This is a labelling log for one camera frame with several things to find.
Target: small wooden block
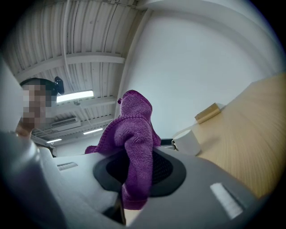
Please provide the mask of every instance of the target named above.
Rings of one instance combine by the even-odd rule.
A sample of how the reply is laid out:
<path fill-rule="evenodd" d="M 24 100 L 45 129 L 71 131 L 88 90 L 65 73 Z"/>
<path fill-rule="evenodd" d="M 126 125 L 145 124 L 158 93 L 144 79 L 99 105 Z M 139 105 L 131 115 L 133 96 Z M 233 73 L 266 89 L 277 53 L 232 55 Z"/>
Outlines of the small wooden block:
<path fill-rule="evenodd" d="M 197 114 L 195 116 L 195 119 L 199 124 L 201 124 L 201 123 L 209 120 L 210 118 L 216 116 L 219 113 L 220 113 L 220 109 L 219 109 L 218 105 L 216 103 L 214 103 L 213 105 L 211 105 L 208 108 L 206 108 L 205 110 L 203 110 L 201 113 Z"/>

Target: air conditioner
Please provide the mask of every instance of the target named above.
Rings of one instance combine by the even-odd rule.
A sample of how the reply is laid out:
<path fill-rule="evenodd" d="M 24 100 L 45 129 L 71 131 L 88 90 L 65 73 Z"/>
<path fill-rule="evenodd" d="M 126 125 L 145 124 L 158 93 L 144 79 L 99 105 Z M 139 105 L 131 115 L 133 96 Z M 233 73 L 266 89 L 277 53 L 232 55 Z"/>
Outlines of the air conditioner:
<path fill-rule="evenodd" d="M 52 123 L 50 126 L 52 127 L 53 131 L 65 131 L 75 127 L 80 127 L 81 122 L 78 120 L 78 118 L 71 118 Z"/>

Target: light fixture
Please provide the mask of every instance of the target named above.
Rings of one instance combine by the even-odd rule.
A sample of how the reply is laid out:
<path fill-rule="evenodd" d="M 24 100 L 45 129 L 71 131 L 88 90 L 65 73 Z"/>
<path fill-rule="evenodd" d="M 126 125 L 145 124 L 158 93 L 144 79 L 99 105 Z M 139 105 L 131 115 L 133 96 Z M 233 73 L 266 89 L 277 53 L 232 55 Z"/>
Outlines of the light fixture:
<path fill-rule="evenodd" d="M 61 95 L 57 97 L 57 102 L 63 102 L 67 100 L 86 98 L 86 97 L 93 97 L 93 91 L 90 90 L 90 91 L 82 91 L 82 92 Z"/>
<path fill-rule="evenodd" d="M 93 131 L 85 132 L 84 134 L 91 134 L 91 133 L 102 131 L 102 130 L 103 130 L 103 128 L 100 128 L 100 129 L 96 129 L 96 130 L 93 130 Z"/>
<path fill-rule="evenodd" d="M 47 143 L 52 143 L 52 142 L 55 142 L 55 141 L 61 141 L 61 139 L 56 139 L 56 140 L 52 140 L 52 141 L 47 141 Z"/>

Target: person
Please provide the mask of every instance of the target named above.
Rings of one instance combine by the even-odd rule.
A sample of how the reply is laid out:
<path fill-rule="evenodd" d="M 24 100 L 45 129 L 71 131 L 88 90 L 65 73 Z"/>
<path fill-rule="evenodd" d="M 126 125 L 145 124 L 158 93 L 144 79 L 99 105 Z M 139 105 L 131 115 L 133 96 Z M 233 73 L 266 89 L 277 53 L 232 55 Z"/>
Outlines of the person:
<path fill-rule="evenodd" d="M 33 129 L 41 128 L 52 121 L 57 95 L 64 94 L 63 81 L 58 76 L 55 82 L 30 78 L 20 85 L 23 88 L 24 105 L 16 133 L 20 137 L 30 139 Z"/>

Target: ceiling light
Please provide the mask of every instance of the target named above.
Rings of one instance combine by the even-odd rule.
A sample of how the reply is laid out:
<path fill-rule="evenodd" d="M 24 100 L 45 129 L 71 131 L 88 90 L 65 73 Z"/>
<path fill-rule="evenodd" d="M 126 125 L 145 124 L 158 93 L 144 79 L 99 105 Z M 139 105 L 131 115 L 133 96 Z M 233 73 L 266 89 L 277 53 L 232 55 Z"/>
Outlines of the ceiling light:
<path fill-rule="evenodd" d="M 56 139 L 56 140 L 52 140 L 52 141 L 47 141 L 47 143 L 52 143 L 52 142 L 55 142 L 55 141 L 61 141 L 61 139 Z"/>
<path fill-rule="evenodd" d="M 93 91 L 90 90 L 90 91 L 82 91 L 82 92 L 61 95 L 57 97 L 57 102 L 63 102 L 67 100 L 86 98 L 86 97 L 93 97 Z"/>
<path fill-rule="evenodd" d="M 103 128 L 100 128 L 100 129 L 96 129 L 96 130 L 93 130 L 93 131 L 85 132 L 84 134 L 91 134 L 91 133 L 102 131 L 102 130 L 103 130 Z"/>

